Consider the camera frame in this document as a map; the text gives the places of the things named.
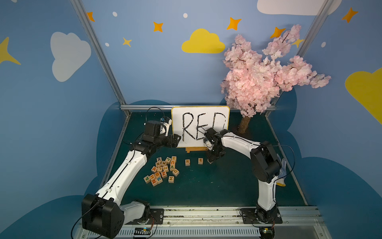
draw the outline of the tree trunk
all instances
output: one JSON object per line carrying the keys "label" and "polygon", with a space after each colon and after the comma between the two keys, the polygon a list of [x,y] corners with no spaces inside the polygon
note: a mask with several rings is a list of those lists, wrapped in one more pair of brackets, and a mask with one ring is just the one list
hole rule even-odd
{"label": "tree trunk", "polygon": [[238,128],[238,132],[239,133],[245,133],[245,131],[248,128],[248,124],[249,124],[250,120],[251,120],[251,118],[248,117],[248,116],[246,116],[246,117],[241,119],[241,122],[240,122],[240,125],[239,125],[239,128]]}

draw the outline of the black marker writing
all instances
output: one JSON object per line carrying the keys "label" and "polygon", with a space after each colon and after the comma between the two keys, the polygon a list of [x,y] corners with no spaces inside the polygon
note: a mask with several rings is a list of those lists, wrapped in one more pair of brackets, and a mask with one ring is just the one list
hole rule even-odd
{"label": "black marker writing", "polygon": [[[191,117],[192,117],[192,119],[191,119],[191,121],[190,121],[190,123],[188,124],[187,127],[185,127],[185,115],[186,115],[186,114],[189,114],[189,115],[191,115]],[[190,134],[190,133],[187,131],[187,128],[191,125],[191,123],[192,123],[193,120],[194,120],[194,116],[193,116],[193,114],[191,114],[191,113],[184,113],[184,114],[183,114],[183,134],[182,134],[183,142],[185,141],[185,131],[188,133],[189,136],[191,136],[191,137],[195,140],[195,137],[192,136],[192,134]]]}
{"label": "black marker writing", "polygon": [[204,139],[205,137],[203,137],[203,138],[197,138],[197,134],[199,133],[199,128],[202,128],[202,127],[204,127],[204,126],[207,126],[207,125],[201,125],[201,126],[199,126],[199,116],[201,116],[201,115],[204,115],[205,113],[203,113],[203,114],[199,114],[198,116],[197,116],[197,126],[196,126],[196,140],[201,140],[201,139]]}
{"label": "black marker writing", "polygon": [[222,114],[222,113],[215,113],[215,114],[214,114],[214,121],[213,121],[213,123],[212,123],[212,128],[214,128],[214,125],[215,125],[215,118],[216,118],[216,115],[217,115],[217,114],[221,114],[221,115],[224,116],[224,118],[225,118],[225,115],[224,115],[224,114]]}

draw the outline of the mounting plate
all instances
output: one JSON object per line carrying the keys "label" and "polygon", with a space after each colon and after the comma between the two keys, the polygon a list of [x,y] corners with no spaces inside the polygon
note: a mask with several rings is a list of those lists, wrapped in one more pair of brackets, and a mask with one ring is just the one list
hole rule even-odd
{"label": "mounting plate", "polygon": [[[257,218],[256,208],[241,208],[240,215],[242,215],[244,224],[263,224],[259,222],[258,220],[256,220]],[[283,220],[281,219],[281,216],[275,218],[275,224],[282,224],[282,223],[283,223]]]}
{"label": "mounting plate", "polygon": [[[163,213],[164,213],[163,208],[150,208],[150,215],[155,218],[154,225],[163,224]],[[151,223],[152,223],[152,218],[150,217],[145,225],[147,224],[151,225]],[[137,222],[137,220],[133,220],[131,222],[126,223],[125,225],[139,225],[139,223]]]}

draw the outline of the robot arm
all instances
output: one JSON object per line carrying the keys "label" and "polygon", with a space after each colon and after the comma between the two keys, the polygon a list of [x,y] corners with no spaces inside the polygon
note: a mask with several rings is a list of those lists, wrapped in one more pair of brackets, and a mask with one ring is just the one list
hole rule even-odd
{"label": "robot arm", "polygon": [[162,118],[160,122],[146,122],[141,139],[133,143],[115,174],[95,195],[85,196],[82,201],[84,229],[114,238],[125,223],[135,219],[143,224],[148,221],[149,203],[137,200],[121,206],[121,200],[138,171],[158,148],[178,146],[181,137],[177,134],[168,135],[171,123],[168,117]]}
{"label": "robot arm", "polygon": [[247,140],[228,130],[216,132],[213,128],[206,130],[204,136],[204,142],[209,149],[209,163],[224,156],[225,147],[236,150],[251,160],[253,172],[259,181],[257,219],[264,223],[272,221],[277,216],[274,184],[282,166],[272,145],[267,141],[260,143]]}

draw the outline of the yellow cloud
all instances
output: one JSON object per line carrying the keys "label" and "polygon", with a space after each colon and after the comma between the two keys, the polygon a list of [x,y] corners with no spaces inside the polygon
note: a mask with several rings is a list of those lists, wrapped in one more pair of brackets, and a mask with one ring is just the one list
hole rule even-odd
{"label": "yellow cloud", "polygon": [[348,92],[382,124],[382,68],[376,72],[354,72],[345,82]]}
{"label": "yellow cloud", "polygon": [[182,44],[182,50],[187,53],[221,53],[224,43],[219,41],[219,36],[206,29],[198,29],[191,34],[190,40]]}

